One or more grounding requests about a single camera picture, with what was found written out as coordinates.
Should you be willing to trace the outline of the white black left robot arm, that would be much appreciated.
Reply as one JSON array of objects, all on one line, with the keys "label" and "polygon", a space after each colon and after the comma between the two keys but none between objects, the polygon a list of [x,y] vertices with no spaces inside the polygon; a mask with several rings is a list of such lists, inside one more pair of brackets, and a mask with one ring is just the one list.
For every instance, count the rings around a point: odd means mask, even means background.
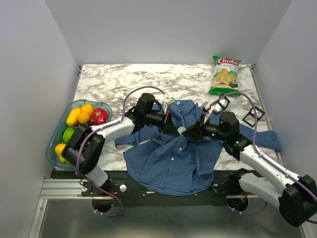
[{"label": "white black left robot arm", "polygon": [[69,162],[80,176],[93,183],[93,191],[99,196],[109,192],[109,176],[98,165],[105,144],[122,136],[138,132],[144,126],[157,126],[163,134],[178,136],[168,106],[175,99],[164,95],[160,104],[150,93],[143,93],[136,106],[123,114],[122,118],[96,125],[80,124],[66,143],[61,156]]}]

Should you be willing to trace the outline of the blue checked shirt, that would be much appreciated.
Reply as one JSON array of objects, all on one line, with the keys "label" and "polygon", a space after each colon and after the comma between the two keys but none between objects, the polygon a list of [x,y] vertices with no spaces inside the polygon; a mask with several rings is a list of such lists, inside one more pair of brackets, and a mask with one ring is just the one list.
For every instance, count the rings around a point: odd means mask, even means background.
[{"label": "blue checked shirt", "polygon": [[[189,128],[204,114],[192,100],[176,102],[168,109],[176,128]],[[133,180],[148,190],[175,196],[187,196],[209,188],[223,149],[221,140],[205,137],[199,142],[183,135],[162,134],[157,126],[147,125],[114,143],[116,147],[133,146],[123,152],[127,171]],[[257,132],[256,145],[282,150],[277,133],[270,130]]]}]

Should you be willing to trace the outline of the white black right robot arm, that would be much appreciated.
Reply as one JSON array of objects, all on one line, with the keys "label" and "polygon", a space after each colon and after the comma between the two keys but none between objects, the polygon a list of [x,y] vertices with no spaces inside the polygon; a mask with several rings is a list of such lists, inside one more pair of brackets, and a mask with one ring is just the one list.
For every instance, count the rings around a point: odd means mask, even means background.
[{"label": "white black right robot arm", "polygon": [[222,140],[225,151],[235,159],[249,165],[261,175],[242,172],[228,181],[233,194],[250,192],[276,207],[292,226],[311,222],[317,213],[317,185],[309,175],[300,176],[281,166],[263,153],[240,132],[239,121],[233,112],[222,112],[219,124],[210,123],[204,116],[182,133],[201,141],[205,137]]}]

